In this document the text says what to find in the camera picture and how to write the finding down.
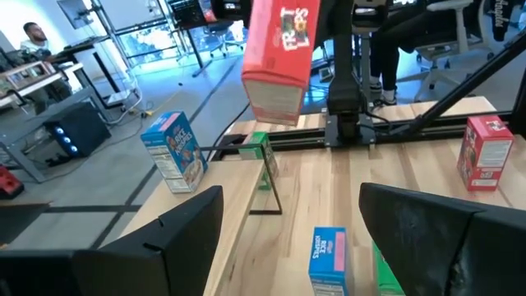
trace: concrete floor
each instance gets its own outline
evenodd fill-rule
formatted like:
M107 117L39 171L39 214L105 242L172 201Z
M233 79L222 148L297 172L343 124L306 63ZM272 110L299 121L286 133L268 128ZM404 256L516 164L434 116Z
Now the concrete floor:
M515 34L510 28L508 36ZM491 45L496 52L502 44ZM485 52L469 53L452 58L452 67L473 71L486 61ZM485 95L499 110L513 106L520 79L526 64L526 54L521 54L507 67L479 86L474 93ZM191 127L201 146L211 146L224 127L248 102L240 82L242 58L215 60L202 75L191 78L195 67L184 67L139 76L144 99L158 109L156 114L169 110L182 110L192 119ZM414 54L402 55L399 76L419 71ZM408 103L417 92L419 82L399 85L400 103ZM426 99L439 99L451 88L437 85ZM305 99L304 111L319 110L325 104L322 95ZM64 206L119 206L125 203L142 204L161 182L154 171L141 190L136 190L141 180L150 172L153 162L141 144L138 133L156 119L144 120L126 117L122 126L111 130L112 138L106 141L91 157L48 169L55 178L43 184L27 183L27 190L15 202L50 202L53 207ZM240 118L253 118L248 109ZM120 142L121 139L135 135ZM30 180L17 172L22 180ZM116 216L116 212L78 212L42 214L10 246L10 249L56 249L92 246L99 235L108 228L111 220L118 220L103 244L115 239L133 217L133 213Z

